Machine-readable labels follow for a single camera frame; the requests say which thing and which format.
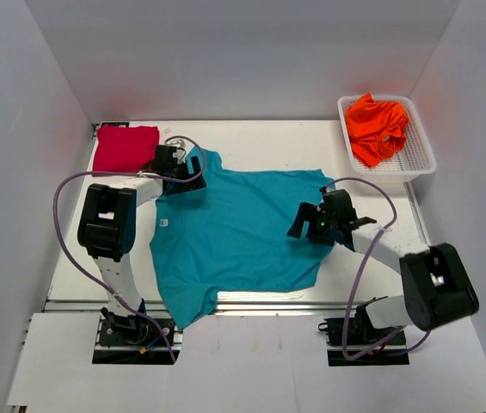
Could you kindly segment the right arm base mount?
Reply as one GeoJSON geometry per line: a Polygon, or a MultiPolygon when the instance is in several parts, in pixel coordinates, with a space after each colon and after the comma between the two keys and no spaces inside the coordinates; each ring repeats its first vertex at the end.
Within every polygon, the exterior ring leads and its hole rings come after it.
{"type": "MultiPolygon", "coordinates": [[[[354,355],[369,345],[374,344],[388,335],[393,327],[375,329],[366,315],[366,306],[378,301],[371,299],[359,304],[355,313],[349,319],[348,326],[348,354],[354,355]]],[[[409,356],[405,352],[407,346],[405,334],[400,331],[387,343],[377,346],[355,361],[347,360],[341,351],[343,317],[325,318],[318,326],[319,332],[326,335],[327,361],[330,367],[379,367],[406,366],[409,356]]]]}

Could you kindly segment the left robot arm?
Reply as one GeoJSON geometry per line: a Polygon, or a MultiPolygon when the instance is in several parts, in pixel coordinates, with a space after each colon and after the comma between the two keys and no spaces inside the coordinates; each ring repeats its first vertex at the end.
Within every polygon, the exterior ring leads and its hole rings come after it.
{"type": "Polygon", "coordinates": [[[206,187],[205,151],[189,156],[181,147],[159,145],[145,169],[123,182],[88,186],[77,241],[97,265],[108,294],[107,312],[123,317],[119,331],[131,343],[142,342],[149,322],[135,285],[130,253],[136,240],[138,208],[162,196],[206,187]]]}

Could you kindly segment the teal t-shirt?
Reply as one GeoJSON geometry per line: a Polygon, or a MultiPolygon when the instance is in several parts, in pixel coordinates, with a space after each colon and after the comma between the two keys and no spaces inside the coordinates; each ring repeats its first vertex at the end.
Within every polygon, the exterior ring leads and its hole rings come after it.
{"type": "Polygon", "coordinates": [[[158,198],[150,242],[158,291],[181,329],[210,314],[221,292],[313,287],[331,251],[286,235],[300,203],[321,200],[321,170],[234,171],[216,151],[201,157],[206,187],[158,198]]]}

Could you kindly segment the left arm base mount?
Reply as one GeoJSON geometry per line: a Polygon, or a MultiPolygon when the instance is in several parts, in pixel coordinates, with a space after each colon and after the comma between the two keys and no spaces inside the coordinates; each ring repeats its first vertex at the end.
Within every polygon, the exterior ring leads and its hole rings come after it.
{"type": "Polygon", "coordinates": [[[172,366],[180,352],[182,331],[170,317],[153,323],[140,316],[117,316],[101,308],[92,355],[94,365],[172,366]]]}

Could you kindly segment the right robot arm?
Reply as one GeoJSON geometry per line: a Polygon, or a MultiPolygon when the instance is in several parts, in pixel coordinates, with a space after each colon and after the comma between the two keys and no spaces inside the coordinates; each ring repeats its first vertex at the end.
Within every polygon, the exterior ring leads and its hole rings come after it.
{"type": "Polygon", "coordinates": [[[343,189],[324,191],[317,206],[302,202],[287,235],[301,237],[305,225],[311,243],[339,244],[400,275],[401,295],[372,299],[356,309],[355,330],[364,342],[377,342],[390,328],[414,325],[434,330],[479,310],[476,291],[454,246],[415,242],[375,219],[360,218],[343,189]]]}

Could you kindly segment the white plastic basket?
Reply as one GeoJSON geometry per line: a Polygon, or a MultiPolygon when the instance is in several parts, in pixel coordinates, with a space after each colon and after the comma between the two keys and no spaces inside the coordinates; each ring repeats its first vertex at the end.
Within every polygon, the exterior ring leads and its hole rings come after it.
{"type": "Polygon", "coordinates": [[[409,117],[409,124],[405,130],[407,141],[403,150],[391,159],[381,162],[376,167],[367,168],[352,152],[345,121],[345,112],[357,102],[360,96],[339,98],[337,106],[341,119],[342,134],[347,147],[349,162],[354,173],[380,183],[410,182],[418,176],[433,173],[436,169],[434,155],[412,101],[403,96],[376,94],[372,95],[372,97],[376,101],[400,102],[404,106],[409,117]]]}

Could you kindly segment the aluminium table edge rail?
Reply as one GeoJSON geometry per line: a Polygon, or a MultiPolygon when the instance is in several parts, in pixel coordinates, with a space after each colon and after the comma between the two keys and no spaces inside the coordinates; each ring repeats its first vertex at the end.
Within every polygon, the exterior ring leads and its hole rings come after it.
{"type": "MultiPolygon", "coordinates": [[[[43,312],[99,312],[106,305],[107,302],[104,300],[48,300],[43,312]]],[[[219,302],[212,311],[212,315],[233,317],[326,315],[327,317],[341,317],[345,308],[346,305],[343,303],[329,302],[227,301],[219,302]]]]}

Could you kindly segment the folded red t-shirt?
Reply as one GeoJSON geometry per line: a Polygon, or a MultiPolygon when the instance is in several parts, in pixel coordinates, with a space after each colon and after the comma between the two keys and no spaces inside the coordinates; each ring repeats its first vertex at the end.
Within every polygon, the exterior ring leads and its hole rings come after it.
{"type": "Polygon", "coordinates": [[[101,126],[92,170],[138,172],[154,158],[159,139],[156,126],[101,126]]]}

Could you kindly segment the orange t-shirt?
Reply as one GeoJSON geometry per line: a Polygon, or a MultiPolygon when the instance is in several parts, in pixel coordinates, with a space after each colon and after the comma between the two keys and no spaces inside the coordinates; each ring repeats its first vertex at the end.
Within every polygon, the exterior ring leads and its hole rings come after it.
{"type": "Polygon", "coordinates": [[[391,159],[406,144],[409,117],[400,102],[376,101],[367,93],[347,109],[345,121],[352,152],[367,168],[391,159]]]}

